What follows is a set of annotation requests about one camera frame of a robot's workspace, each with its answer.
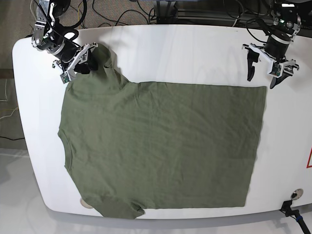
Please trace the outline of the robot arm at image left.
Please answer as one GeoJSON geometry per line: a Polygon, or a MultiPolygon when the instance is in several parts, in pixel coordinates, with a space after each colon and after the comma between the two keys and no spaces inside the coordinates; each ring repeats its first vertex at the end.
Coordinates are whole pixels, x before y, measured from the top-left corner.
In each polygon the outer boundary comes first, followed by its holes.
{"type": "Polygon", "coordinates": [[[59,17],[70,6],[69,0],[36,0],[36,21],[32,35],[32,46],[39,51],[53,55],[53,68],[60,70],[61,78],[73,80],[77,73],[89,74],[98,69],[98,63],[92,51],[96,43],[79,45],[74,40],[79,36],[76,29],[83,23],[87,13],[87,1],[83,1],[83,12],[78,22],[72,26],[63,26],[59,17]]]}

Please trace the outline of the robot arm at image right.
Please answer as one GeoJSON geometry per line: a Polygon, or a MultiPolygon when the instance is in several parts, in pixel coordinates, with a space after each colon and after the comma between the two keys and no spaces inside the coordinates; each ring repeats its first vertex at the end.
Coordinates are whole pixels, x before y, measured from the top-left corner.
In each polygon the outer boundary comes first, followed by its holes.
{"type": "Polygon", "coordinates": [[[249,29],[249,23],[256,22],[268,37],[267,40],[255,38],[262,44],[243,44],[242,48],[248,50],[247,81],[251,81],[254,77],[255,66],[253,64],[263,58],[269,65],[267,74],[272,77],[270,88],[273,89],[286,78],[293,76],[294,69],[299,70],[296,60],[286,58],[286,51],[301,29],[301,17],[298,15],[297,6],[285,0],[275,1],[266,15],[272,17],[272,25],[264,21],[264,16],[258,16],[246,21],[246,29],[249,29]]]}

